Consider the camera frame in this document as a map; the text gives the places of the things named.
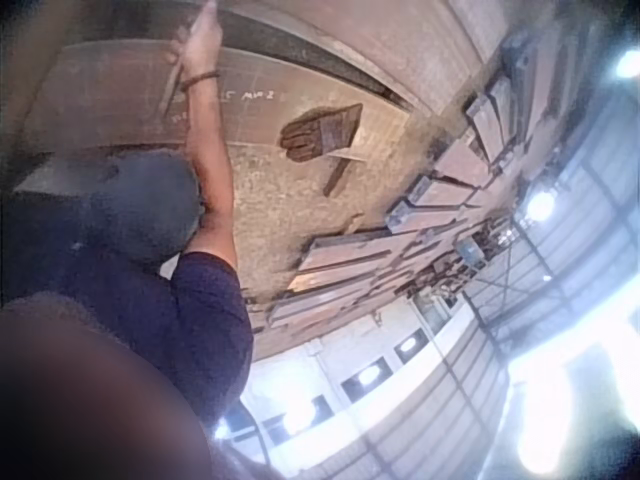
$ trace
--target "navy t-shirt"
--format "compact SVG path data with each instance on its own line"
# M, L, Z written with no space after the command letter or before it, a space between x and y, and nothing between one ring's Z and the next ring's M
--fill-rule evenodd
M206 425L238 399L253 349L238 277L207 253L182 255L171 280L109 250L78 250L60 293L154 365Z
M253 335L238 277L207 253L182 255L171 280L85 234L82 205L2 198L2 300L67 295L171 380L205 424L246 384Z

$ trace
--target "hand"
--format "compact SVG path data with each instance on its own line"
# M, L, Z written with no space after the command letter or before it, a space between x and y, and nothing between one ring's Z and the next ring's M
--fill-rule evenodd
M182 61L184 79L189 79L216 69L222 45L222 28L218 23L217 1L204 4L191 32L181 27L177 39L171 41L169 60Z

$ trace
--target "ceiling light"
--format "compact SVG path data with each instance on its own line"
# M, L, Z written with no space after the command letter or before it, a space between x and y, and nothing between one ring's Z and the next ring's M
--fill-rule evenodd
M371 365L369 368L360 372L360 375L358 375L358 381L363 387L366 387L367 385L371 385L379 375L380 367L377 365Z
M220 421L218 422L218 426L213 433L213 436L216 438L216 440L222 440L228 438L230 434L231 430L229 429L229 424L224 418L220 419Z
M616 75L620 78L632 78L640 74L640 50L627 51L618 61Z
M285 430L289 435L300 433L316 418L316 406L311 402L300 402L291 407L282 419Z
M534 222L544 222L553 213L556 199L549 192L537 193L527 205L527 216Z
M416 346L416 343L418 343L416 342L416 339L414 337L411 337L407 339L402 345L400 345L400 350L402 350L404 353L407 353Z

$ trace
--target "wall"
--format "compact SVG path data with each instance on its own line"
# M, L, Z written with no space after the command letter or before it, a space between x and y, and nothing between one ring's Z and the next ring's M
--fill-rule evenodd
M324 395L334 413L325 422L278 446L265 435L276 468L292 477L331 461L339 452L362 450L363 436L404 411L402 406L407 404L407 399L424 389L427 379L439 367L443 368L442 355L455 354L455 360L464 357L460 355L460 348L457 352L453 349L475 321L471 309L460 303L462 305L436 339L432 339L406 365L402 365L394 347L419 328L427 331L430 338L431 332L413 302L404 298L380 309L376 318L367 315L320 339L254 364L242 400L259 424L287 412L292 402L310 400L318 395ZM393 375L352 404L341 383L381 356L391 367ZM495 370L495 366L487 367L483 373L494 375ZM489 396L488 389L482 396L482 400L488 400L485 398ZM460 394L456 398L464 403ZM262 460L255 441L240 442L235 446L256 460Z

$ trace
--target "bright light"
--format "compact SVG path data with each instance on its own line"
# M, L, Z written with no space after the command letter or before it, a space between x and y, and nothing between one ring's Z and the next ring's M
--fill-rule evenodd
M563 369L547 371L527 384L520 461L535 474L555 470L571 425L571 385Z
M553 213L556 199L549 192L537 193L527 205L527 216L534 222L544 222Z
M609 354L625 414L640 431L640 335L625 319L612 318L602 329L601 342Z
M640 50L629 50L618 62L616 75L620 78L632 78L638 74L640 74Z
M414 337L411 337L409 339L407 339L406 342L404 342L402 345L400 345L400 350L402 350L404 353L409 352L410 350L413 349L413 347L416 346L416 339Z
M377 365L371 365L369 368L360 372L360 375L358 375L358 380L363 387L366 387L367 385L371 385L379 375L380 367Z
M311 402L300 402L290 408L282 419L289 435L295 435L307 428L316 418L316 406Z
M216 440L222 440L228 438L231 434L231 430L229 429L229 424L226 422L224 418L220 419L218 422L218 426L216 427L213 436Z

